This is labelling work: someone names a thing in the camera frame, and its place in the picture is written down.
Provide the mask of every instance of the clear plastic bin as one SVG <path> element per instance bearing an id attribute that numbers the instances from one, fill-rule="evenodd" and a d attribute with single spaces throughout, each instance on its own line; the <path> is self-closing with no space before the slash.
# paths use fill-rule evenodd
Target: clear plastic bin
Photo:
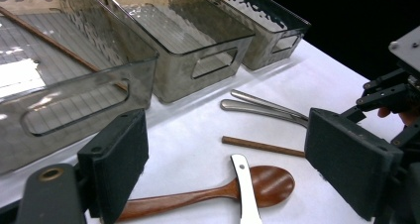
<path id="1" fill-rule="evenodd" d="M 272 0 L 209 1 L 256 33 L 243 60 L 250 70 L 289 58 L 311 26 Z"/>
<path id="2" fill-rule="evenodd" d="M 176 101 L 236 74 L 252 30 L 207 0 L 101 0 L 159 52 L 154 94 Z"/>
<path id="3" fill-rule="evenodd" d="M 0 6 L 72 52 L 0 14 L 0 173 L 149 108 L 158 53 L 97 0 Z"/>

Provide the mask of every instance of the wooden stick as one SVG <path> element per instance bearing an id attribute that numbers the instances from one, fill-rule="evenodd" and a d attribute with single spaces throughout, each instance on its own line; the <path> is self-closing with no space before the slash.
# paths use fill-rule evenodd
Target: wooden stick
<path id="1" fill-rule="evenodd" d="M 17 24 L 24 30 L 30 32 L 32 35 L 37 36 L 39 39 L 43 40 L 44 42 L 48 43 L 50 46 L 59 49 L 62 51 L 65 55 L 69 56 L 73 60 L 75 60 L 78 63 L 81 63 L 85 67 L 89 68 L 90 70 L 94 72 L 98 72 L 101 69 L 94 64 L 84 60 L 82 57 L 77 55 L 76 53 L 72 52 L 71 50 L 67 49 L 65 46 L 59 44 L 58 42 L 54 41 L 52 38 L 48 37 L 47 35 L 43 34 L 41 31 L 39 31 L 37 28 L 33 27 L 31 24 L 25 22 L 24 20 L 20 19 L 18 16 L 12 14 L 5 8 L 0 6 L 0 13 L 3 14 L 6 18 L 8 18 L 13 23 Z M 127 91 L 127 86 L 123 84 L 116 84 L 118 87 L 122 88 L 123 90 Z"/>
<path id="2" fill-rule="evenodd" d="M 222 137 L 222 143 L 229 144 L 229 145 L 235 145 L 235 146 L 239 146 L 239 147 L 252 148 L 252 149 L 257 149 L 257 150 L 262 150 L 262 151 L 267 151 L 267 152 L 274 152 L 274 153 L 280 153 L 280 154 L 305 158 L 305 153 L 304 152 L 291 150 L 291 149 L 288 149 L 288 148 L 282 148 L 282 147 L 267 145 L 267 144 L 263 144 L 263 143 L 251 142 L 251 141 L 242 140 L 242 139 L 238 139 L 238 138 L 223 136 Z"/>

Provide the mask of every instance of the white table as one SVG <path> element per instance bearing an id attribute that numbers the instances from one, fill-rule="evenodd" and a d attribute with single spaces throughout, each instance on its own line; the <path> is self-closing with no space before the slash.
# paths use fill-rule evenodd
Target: white table
<path id="1" fill-rule="evenodd" d="M 147 110 L 150 159 L 131 198 L 142 198 L 219 187 L 235 175 L 230 155 L 242 154 L 250 167 L 285 168 L 296 186 L 283 203 L 260 208 L 265 223 L 368 223 L 305 159 L 221 143 L 231 136 L 303 151 L 306 130 L 296 124 L 261 115 L 228 112 L 220 101 L 233 98 L 238 89 L 300 113 L 311 107 L 342 113 L 356 104 L 368 80 L 302 41 L 290 59 L 258 71 L 241 67 L 225 79 L 172 104 L 154 97 Z M 380 119 L 367 113 L 361 126 L 391 140 L 403 125 L 397 115 Z M 74 164 L 75 154 L 86 142 L 68 147 L 33 165 L 0 176 L 0 205 L 22 195 L 23 180 L 33 171 L 54 163 Z M 239 223 L 239 202 L 216 198 L 130 223 Z"/>

